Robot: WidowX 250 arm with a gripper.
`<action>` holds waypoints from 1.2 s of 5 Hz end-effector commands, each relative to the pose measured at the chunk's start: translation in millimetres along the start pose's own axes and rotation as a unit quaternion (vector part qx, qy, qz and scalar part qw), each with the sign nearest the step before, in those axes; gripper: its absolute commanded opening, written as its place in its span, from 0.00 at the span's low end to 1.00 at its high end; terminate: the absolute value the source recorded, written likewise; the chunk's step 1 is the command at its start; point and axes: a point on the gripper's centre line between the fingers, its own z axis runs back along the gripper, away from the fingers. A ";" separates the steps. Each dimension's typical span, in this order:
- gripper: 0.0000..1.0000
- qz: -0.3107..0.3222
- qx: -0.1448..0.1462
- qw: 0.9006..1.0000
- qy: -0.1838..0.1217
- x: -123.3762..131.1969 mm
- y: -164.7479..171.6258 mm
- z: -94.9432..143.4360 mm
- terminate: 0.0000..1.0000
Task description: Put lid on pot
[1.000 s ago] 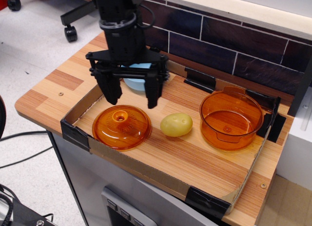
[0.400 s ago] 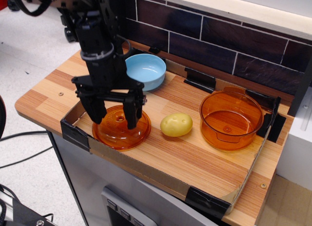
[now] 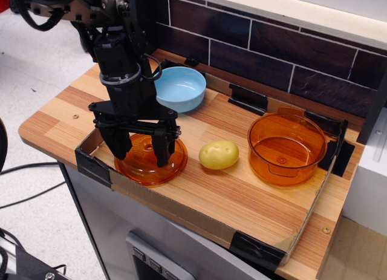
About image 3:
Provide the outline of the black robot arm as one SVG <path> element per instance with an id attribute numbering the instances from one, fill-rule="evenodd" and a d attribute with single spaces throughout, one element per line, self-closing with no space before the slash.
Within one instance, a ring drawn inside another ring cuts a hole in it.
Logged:
<path id="1" fill-rule="evenodd" d="M 100 68 L 109 100 L 89 105 L 94 124 L 113 155 L 123 160 L 130 134 L 149 135 L 157 165 L 167 165 L 180 135 L 177 113 L 157 102 L 146 33 L 138 26 L 134 0 L 12 0 L 32 28 L 48 31 L 67 20 Z"/>

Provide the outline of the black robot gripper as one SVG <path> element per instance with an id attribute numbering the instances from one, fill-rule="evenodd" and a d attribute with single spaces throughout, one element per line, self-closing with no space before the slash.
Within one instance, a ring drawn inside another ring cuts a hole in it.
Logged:
<path id="1" fill-rule="evenodd" d="M 91 103 L 89 110 L 112 154 L 119 160 L 126 158 L 132 148 L 130 133 L 151 135 L 157 166 L 166 166 L 181 129 L 176 123 L 177 112 L 158 103 L 153 78 L 143 78 L 137 65 L 133 73 L 101 73 L 99 79 L 109 100 Z"/>

